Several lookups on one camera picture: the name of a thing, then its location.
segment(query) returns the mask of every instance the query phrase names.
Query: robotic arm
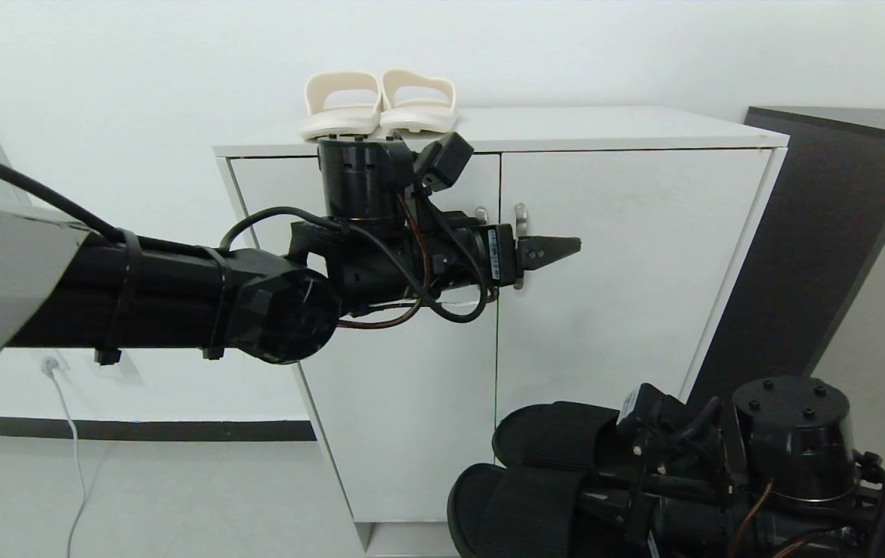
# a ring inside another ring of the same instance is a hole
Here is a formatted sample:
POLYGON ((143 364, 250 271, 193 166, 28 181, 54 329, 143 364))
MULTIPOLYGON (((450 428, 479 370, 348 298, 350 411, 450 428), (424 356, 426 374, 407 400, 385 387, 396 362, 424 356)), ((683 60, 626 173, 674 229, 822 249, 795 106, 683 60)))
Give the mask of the robotic arm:
POLYGON ((455 133, 421 153, 389 137, 319 140, 327 216, 269 208, 236 223, 219 247, 135 236, 0 164, 0 179, 56 206, 0 206, 0 349, 94 347, 100 364, 123 347, 198 347, 216 360, 240 349, 267 363, 296 363, 336 328, 385 329, 428 307, 470 322, 500 287, 580 250, 578 238, 523 236, 430 200, 456 183, 473 149, 455 133), (289 253, 231 250, 256 222, 291 224, 289 253), (308 268, 325 258, 328 277, 308 268), (457 314, 445 290, 477 285, 477 306, 457 314), (404 308, 397 318, 348 318, 404 308))

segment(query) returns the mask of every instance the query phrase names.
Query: cabinet door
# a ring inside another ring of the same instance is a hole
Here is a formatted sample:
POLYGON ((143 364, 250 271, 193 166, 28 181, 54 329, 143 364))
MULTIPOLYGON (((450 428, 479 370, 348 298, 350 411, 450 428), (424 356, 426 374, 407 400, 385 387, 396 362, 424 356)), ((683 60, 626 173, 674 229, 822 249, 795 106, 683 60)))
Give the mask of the cabinet door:
POLYGON ((644 381, 679 394, 769 155, 503 156, 502 222, 523 202, 530 234, 584 244, 502 293, 498 418, 556 400, 619 408, 644 381))
MULTIPOLYGON (((234 160, 232 165, 248 212, 297 205, 325 214, 314 158, 234 160)), ((498 156, 474 156, 456 186, 433 201, 447 211, 473 215, 482 205, 497 215, 498 172, 498 156)), ((261 247, 284 253, 289 220, 260 223, 261 247)), ((445 293, 443 300, 475 297, 477 289, 465 288, 445 293)), ((492 459, 496 342, 493 305, 465 325, 423 308, 397 328, 340 329, 303 363, 357 522, 446 520, 453 479, 471 463, 492 459)))

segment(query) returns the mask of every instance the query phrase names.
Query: white power cord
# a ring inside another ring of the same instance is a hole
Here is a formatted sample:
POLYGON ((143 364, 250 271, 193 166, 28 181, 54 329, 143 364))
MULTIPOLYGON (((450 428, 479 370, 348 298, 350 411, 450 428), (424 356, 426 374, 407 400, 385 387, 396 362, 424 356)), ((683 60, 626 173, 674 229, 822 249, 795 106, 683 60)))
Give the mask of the white power cord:
POLYGON ((57 370, 57 368, 60 368, 57 358, 52 356, 43 358, 40 370, 45 377, 48 377, 53 382, 53 387, 57 389, 57 396, 60 396, 60 406, 64 409, 64 417, 67 418, 67 424, 71 425, 71 437, 74 438, 74 465, 77 465, 77 479, 81 481, 81 506, 77 509, 77 515, 74 516, 74 523, 71 523, 71 532, 67 534, 67 558, 71 558, 71 543, 74 542, 74 530, 77 529, 77 522, 81 520, 81 513, 84 512, 84 506, 88 504, 88 498, 91 497, 91 494, 88 493, 88 487, 84 484, 84 473, 81 472, 81 457, 77 454, 77 425, 71 419, 71 411, 67 410, 64 390, 60 389, 60 382, 57 382, 56 375, 53 375, 53 371, 57 370))

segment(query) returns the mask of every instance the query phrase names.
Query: slipper strap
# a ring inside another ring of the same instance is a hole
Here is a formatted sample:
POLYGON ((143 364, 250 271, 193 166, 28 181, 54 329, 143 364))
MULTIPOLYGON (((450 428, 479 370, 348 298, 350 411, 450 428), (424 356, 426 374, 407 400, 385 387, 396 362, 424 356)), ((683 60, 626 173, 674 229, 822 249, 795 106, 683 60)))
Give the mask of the slipper strap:
POLYGON ((513 467, 488 502, 480 527, 479 558, 563 558, 577 490, 585 474, 513 467))
POLYGON ((549 421, 529 437, 522 463, 548 469, 594 470, 598 435, 617 419, 615 409, 568 401, 552 403, 549 421))

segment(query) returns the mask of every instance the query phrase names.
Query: cabinet handle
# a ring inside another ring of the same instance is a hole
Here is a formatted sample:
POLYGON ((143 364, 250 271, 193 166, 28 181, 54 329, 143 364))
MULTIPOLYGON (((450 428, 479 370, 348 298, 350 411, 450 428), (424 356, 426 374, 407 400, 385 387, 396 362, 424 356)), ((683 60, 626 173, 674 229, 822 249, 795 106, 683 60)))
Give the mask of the cabinet handle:
MULTIPOLYGON (((521 238, 529 234, 529 211, 525 204, 515 204, 515 236, 521 238)), ((515 290, 520 291, 525 286, 525 277, 515 282, 515 290)))

